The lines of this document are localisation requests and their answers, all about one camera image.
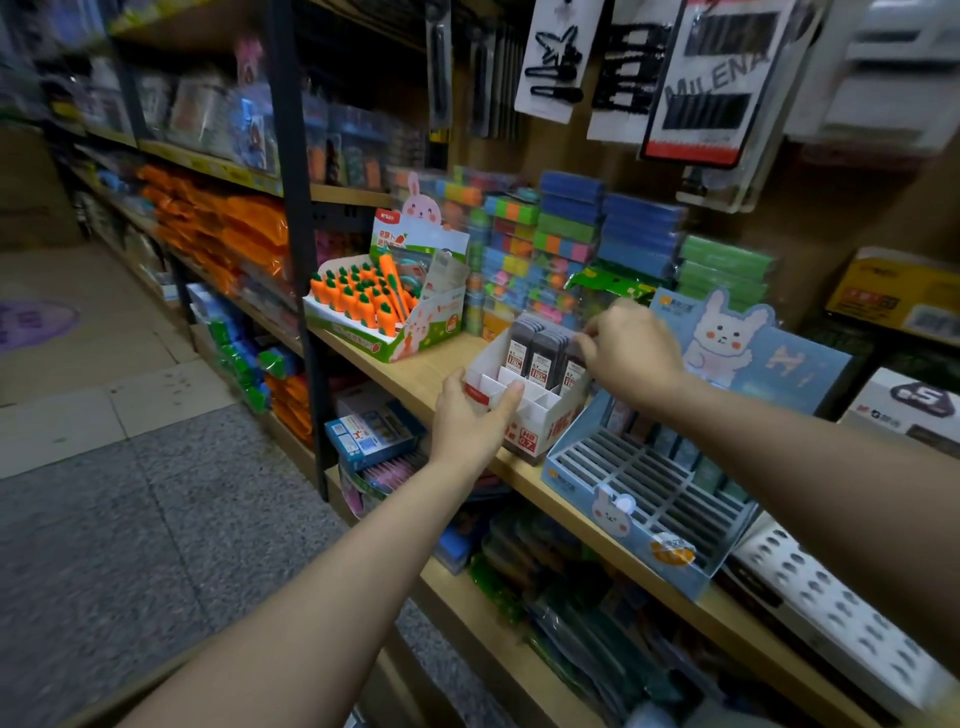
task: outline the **right hand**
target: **right hand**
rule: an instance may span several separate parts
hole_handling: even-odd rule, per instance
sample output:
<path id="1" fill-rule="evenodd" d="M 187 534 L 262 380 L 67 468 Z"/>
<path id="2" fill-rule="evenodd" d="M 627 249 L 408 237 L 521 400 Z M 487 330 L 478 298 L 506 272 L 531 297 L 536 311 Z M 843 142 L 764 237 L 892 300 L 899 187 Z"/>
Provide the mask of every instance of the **right hand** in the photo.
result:
<path id="1" fill-rule="evenodd" d="M 594 316 L 574 339 L 593 378 L 634 409 L 662 412 L 691 377 L 667 324 L 629 299 Z"/>

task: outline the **purple floor sticker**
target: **purple floor sticker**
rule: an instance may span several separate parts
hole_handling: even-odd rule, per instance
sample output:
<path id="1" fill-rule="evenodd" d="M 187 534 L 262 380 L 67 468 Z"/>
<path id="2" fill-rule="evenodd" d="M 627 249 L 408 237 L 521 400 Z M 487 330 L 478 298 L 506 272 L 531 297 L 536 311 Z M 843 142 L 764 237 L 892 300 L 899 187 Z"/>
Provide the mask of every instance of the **purple floor sticker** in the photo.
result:
<path id="1" fill-rule="evenodd" d="M 0 353 L 62 336 L 79 320 L 80 311 L 66 303 L 0 301 Z"/>

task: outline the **bunny illustration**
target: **bunny illustration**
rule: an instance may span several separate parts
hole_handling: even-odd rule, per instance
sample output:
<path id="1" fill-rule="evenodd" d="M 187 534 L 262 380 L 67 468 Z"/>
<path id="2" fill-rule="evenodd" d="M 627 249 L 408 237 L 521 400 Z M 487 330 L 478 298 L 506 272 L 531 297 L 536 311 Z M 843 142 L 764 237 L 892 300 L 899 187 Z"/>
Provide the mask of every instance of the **bunny illustration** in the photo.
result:
<path id="1" fill-rule="evenodd" d="M 407 186 L 410 188 L 410 197 L 403 203 L 403 214 L 441 225 L 440 208 L 432 198 L 420 194 L 420 178 L 416 172 L 407 175 Z"/>
<path id="2" fill-rule="evenodd" d="M 397 361 L 415 353 L 423 340 L 430 335 L 430 314 L 424 313 L 425 306 L 418 305 L 407 319 L 406 333 L 401 344 L 394 352 L 392 361 Z"/>
<path id="3" fill-rule="evenodd" d="M 754 335 L 771 318 L 769 306 L 754 307 L 747 316 L 725 313 L 727 295 L 717 289 L 707 299 L 707 310 L 693 331 L 684 352 L 686 368 L 722 387 L 730 387 L 738 370 L 754 355 L 748 347 Z"/>
<path id="4" fill-rule="evenodd" d="M 630 533 L 632 525 L 630 514 L 636 508 L 636 501 L 631 496 L 615 496 L 610 489 L 600 486 L 597 488 L 596 500 L 590 510 L 593 518 L 607 533 L 617 539 L 622 539 Z"/>

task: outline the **blue display box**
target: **blue display box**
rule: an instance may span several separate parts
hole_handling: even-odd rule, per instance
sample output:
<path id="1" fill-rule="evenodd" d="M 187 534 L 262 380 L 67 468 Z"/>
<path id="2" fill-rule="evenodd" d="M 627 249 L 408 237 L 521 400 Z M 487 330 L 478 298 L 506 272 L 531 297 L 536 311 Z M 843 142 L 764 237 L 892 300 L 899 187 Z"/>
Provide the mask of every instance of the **blue display box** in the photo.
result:
<path id="1" fill-rule="evenodd" d="M 677 336 L 690 372 L 732 391 L 816 411 L 850 357 L 779 330 L 770 306 L 741 315 L 727 309 L 727 299 L 722 289 L 696 301 L 662 288 L 650 307 Z M 712 475 L 715 464 L 663 432 L 601 391 L 547 454 L 541 478 L 696 600 L 756 504 L 731 481 L 699 477 L 701 469 Z"/>

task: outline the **left hand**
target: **left hand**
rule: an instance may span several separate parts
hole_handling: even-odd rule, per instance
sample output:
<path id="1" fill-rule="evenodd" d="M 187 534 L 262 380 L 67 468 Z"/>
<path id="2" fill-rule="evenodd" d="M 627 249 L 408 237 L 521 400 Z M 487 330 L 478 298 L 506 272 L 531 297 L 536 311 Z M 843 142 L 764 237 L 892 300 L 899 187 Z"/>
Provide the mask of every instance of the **left hand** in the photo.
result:
<path id="1" fill-rule="evenodd" d="M 496 409 L 478 415 L 464 392 L 463 378 L 461 367 L 444 380 L 437 397 L 430 463 L 471 473 L 472 485 L 500 449 L 507 424 L 523 399 L 523 384 L 511 384 Z"/>

